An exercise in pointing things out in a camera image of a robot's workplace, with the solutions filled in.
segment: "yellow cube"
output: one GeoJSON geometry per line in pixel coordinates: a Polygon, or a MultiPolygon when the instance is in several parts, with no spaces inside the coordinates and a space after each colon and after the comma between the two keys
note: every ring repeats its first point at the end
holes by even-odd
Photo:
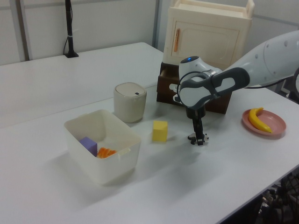
{"type": "Polygon", "coordinates": [[[166,141],[167,140],[167,121],[154,120],[153,124],[153,141],[166,141]]]}

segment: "pink plate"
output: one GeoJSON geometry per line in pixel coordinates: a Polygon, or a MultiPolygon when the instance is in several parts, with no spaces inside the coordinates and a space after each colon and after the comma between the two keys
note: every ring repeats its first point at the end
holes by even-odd
{"type": "Polygon", "coordinates": [[[247,126],[250,130],[259,134],[269,135],[269,136],[279,135],[285,131],[286,129],[285,121],[280,116],[265,110],[260,111],[257,116],[262,122],[267,124],[273,132],[269,133],[269,132],[264,132],[256,129],[255,127],[252,126],[251,122],[248,120],[249,111],[250,110],[247,110],[243,113],[242,120],[245,126],[247,126]]]}

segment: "cabinet door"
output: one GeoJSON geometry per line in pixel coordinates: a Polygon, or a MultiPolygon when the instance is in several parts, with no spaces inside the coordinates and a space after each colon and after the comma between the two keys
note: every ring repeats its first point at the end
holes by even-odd
{"type": "Polygon", "coordinates": [[[199,56],[211,65],[230,65],[239,31],[176,21],[171,56],[199,56]]]}

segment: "black pole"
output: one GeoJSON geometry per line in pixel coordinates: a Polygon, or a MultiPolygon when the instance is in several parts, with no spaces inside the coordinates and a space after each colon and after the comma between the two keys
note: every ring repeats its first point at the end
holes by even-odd
{"type": "Polygon", "coordinates": [[[69,52],[65,55],[67,58],[79,57],[79,55],[74,51],[73,45],[73,31],[71,28],[72,12],[71,12],[71,0],[65,0],[65,11],[66,11],[66,26],[67,26],[67,36],[69,42],[69,52]]]}

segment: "orange handle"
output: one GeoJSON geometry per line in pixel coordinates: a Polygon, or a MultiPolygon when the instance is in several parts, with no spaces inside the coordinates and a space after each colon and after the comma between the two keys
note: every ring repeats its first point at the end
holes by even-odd
{"type": "Polygon", "coordinates": [[[176,39],[174,42],[174,52],[178,51],[178,36],[179,36],[179,29],[177,29],[177,32],[176,32],[176,39]]]}

